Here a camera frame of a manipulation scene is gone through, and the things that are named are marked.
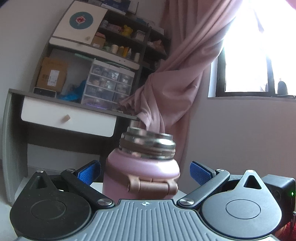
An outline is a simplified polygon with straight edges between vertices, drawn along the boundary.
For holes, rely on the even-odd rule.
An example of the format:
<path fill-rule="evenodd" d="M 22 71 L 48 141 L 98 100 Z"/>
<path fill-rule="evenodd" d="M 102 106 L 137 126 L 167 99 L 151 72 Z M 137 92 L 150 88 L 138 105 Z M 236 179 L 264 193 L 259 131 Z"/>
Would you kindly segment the person's hand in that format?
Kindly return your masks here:
<path fill-rule="evenodd" d="M 293 229 L 290 228 L 291 222 L 286 226 L 278 230 L 275 236 L 281 241 L 296 241 L 296 227 L 293 226 Z"/>

